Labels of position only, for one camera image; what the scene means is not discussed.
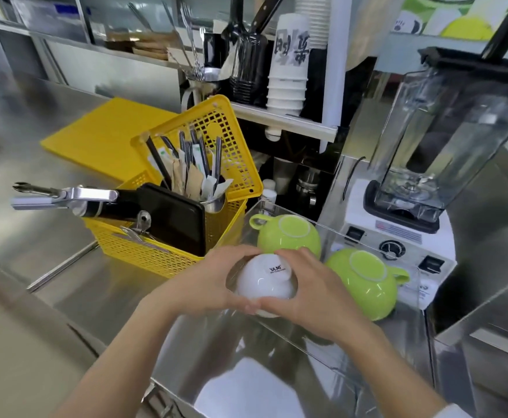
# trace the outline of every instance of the green cup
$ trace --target green cup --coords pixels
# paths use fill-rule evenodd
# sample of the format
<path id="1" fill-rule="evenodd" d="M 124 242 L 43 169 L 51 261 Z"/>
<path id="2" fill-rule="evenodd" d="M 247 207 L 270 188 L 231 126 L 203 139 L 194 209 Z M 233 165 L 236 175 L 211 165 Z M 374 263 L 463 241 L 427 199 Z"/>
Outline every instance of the green cup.
<path id="1" fill-rule="evenodd" d="M 274 253 L 278 249 L 298 249 L 306 246 L 319 259 L 322 252 L 320 235 L 312 223 L 292 214 L 271 217 L 254 214 L 250 226 L 259 230 L 258 248 L 264 253 Z"/>
<path id="2" fill-rule="evenodd" d="M 397 286 L 411 280 L 409 272 L 386 266 L 372 253 L 345 248 L 326 265 L 336 272 L 364 315 L 372 321 L 389 315 L 397 302 Z"/>

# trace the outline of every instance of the hand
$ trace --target hand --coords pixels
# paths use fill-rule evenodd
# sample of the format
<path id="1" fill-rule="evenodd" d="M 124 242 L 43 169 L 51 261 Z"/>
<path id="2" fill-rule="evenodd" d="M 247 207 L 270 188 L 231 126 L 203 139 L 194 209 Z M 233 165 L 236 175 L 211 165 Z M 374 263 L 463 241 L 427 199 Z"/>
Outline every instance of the hand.
<path id="1" fill-rule="evenodd" d="M 225 286 L 231 268 L 245 256 L 258 255 L 255 246 L 223 246 L 188 267 L 148 295 L 170 313 L 201 315 L 210 310 L 237 309 L 254 314 L 259 304 L 232 293 Z"/>
<path id="2" fill-rule="evenodd" d="M 275 252 L 291 265 L 299 282 L 293 299 L 259 298 L 265 311 L 283 316 L 315 335 L 339 343 L 372 323 L 351 297 L 341 278 L 309 249 Z"/>

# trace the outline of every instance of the white pipe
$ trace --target white pipe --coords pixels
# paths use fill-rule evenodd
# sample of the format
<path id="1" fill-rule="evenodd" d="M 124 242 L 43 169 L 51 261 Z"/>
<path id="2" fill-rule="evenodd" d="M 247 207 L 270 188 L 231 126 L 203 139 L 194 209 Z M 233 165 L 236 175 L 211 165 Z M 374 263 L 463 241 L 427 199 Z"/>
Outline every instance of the white pipe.
<path id="1" fill-rule="evenodd" d="M 325 126 L 341 124 L 352 5 L 353 0 L 331 0 L 322 113 L 322 124 Z M 320 141 L 320 153 L 323 153 L 326 147 L 327 142 Z"/>

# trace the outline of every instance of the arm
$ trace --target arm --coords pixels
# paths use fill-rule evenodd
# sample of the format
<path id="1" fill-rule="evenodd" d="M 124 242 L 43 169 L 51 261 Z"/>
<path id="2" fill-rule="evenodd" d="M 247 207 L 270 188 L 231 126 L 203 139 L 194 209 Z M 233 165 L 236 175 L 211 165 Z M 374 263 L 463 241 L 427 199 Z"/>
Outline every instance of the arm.
<path id="1" fill-rule="evenodd" d="M 53 418 L 135 417 L 161 346 L 177 316 L 258 305 L 225 287 L 230 269 L 253 246 L 226 246 L 162 284 L 139 303 L 107 350 L 84 375 Z"/>
<path id="2" fill-rule="evenodd" d="M 299 289 L 290 300 L 260 298 L 262 309 L 339 344 L 369 383 L 385 417 L 432 418 L 447 406 L 363 316 L 337 274 L 306 248 L 277 253 L 291 264 Z"/>

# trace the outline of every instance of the blender jar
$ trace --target blender jar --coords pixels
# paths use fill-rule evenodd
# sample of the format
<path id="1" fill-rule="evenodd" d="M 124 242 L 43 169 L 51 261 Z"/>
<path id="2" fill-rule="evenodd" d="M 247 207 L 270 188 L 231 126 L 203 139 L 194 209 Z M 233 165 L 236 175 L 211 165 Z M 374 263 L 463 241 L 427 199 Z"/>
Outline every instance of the blender jar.
<path id="1" fill-rule="evenodd" d="M 376 181 L 368 190 L 371 208 L 434 233 L 439 215 L 508 140 L 508 60 L 419 52 L 429 69 L 405 75 L 370 161 Z"/>

